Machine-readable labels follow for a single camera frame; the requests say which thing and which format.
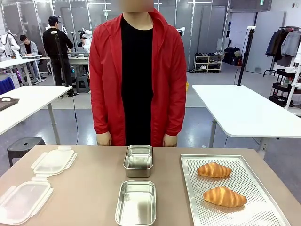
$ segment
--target black shirt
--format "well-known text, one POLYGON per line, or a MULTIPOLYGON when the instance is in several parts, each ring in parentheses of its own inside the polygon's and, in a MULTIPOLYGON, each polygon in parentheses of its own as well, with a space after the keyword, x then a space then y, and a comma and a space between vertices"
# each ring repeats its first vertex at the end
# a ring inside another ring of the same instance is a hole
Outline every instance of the black shirt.
POLYGON ((55 34, 51 33, 53 31, 57 31, 57 35, 60 40, 60 46, 61 46, 63 57, 68 58, 68 49, 73 48, 73 44, 64 32, 62 32, 56 28, 49 28, 48 30, 44 31, 44 33, 43 33, 44 49, 45 49, 47 55, 51 59, 59 58, 57 46, 56 46, 56 42, 55 42, 55 34))
POLYGON ((25 45, 25 48, 26 48, 26 52, 27 52, 27 54, 30 54, 30 53, 32 53, 31 52, 31 50, 30 50, 30 42, 29 42, 29 44, 28 45, 26 45, 26 44, 24 44, 25 45))
POLYGON ((153 29, 142 31, 121 20, 122 100, 126 145, 151 144, 153 29))

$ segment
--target red jacket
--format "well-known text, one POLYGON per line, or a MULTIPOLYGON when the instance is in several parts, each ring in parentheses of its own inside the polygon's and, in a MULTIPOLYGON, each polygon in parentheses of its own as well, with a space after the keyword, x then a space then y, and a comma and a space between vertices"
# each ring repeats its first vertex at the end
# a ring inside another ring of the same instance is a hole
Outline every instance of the red jacket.
MULTIPOLYGON (((154 23, 151 144, 162 146, 164 134, 176 136, 182 129, 186 101, 186 60, 177 30, 158 11, 149 14, 154 23)), ((126 143, 121 96, 121 19, 122 15, 99 25, 94 31, 90 50, 94 129, 97 134, 109 131, 112 145, 126 143)))

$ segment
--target pastry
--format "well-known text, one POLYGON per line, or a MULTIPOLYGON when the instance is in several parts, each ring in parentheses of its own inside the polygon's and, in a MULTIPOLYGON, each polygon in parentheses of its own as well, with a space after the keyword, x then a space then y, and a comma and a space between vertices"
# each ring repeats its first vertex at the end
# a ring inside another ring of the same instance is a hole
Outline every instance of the pastry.
POLYGON ((229 176, 231 168, 217 164, 216 162, 207 163, 198 168, 198 174, 205 177, 223 178, 229 176))
POLYGON ((226 187, 217 187, 203 194, 206 201, 225 207, 237 207, 246 204, 247 199, 226 187))

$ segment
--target baking tray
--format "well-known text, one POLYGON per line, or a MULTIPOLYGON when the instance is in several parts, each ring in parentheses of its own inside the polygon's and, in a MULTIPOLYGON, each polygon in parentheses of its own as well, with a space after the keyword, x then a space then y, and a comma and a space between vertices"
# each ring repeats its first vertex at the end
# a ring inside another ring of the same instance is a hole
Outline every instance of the baking tray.
POLYGON ((127 148, 123 166, 129 178, 148 178, 153 166, 153 151, 149 145, 131 145, 127 148))
POLYGON ((242 156, 182 154, 181 162, 195 226, 290 226, 242 156), (197 168, 210 162, 230 167, 231 175, 226 178, 199 176, 197 168), (204 200, 204 192, 222 186, 244 195, 248 202, 242 207, 229 208, 204 200))
POLYGON ((15 105, 18 102, 19 102, 19 99, 13 99, 10 97, 2 97, 2 98, 0 98, 0 111, 4 110, 12 105, 15 105))
POLYGON ((156 220, 156 188, 151 181, 122 183, 115 221, 120 226, 150 226, 156 220))

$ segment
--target plastic lid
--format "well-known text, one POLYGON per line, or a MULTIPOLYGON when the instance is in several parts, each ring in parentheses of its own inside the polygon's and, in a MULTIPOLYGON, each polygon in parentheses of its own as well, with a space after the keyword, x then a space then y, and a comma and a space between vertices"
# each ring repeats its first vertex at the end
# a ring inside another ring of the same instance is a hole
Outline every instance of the plastic lid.
POLYGON ((74 151, 68 146, 43 153, 32 165, 35 174, 55 175, 61 173, 73 159, 74 151))
POLYGON ((0 223, 21 224, 35 215, 51 195, 48 182, 24 182, 11 187, 0 200, 0 223))

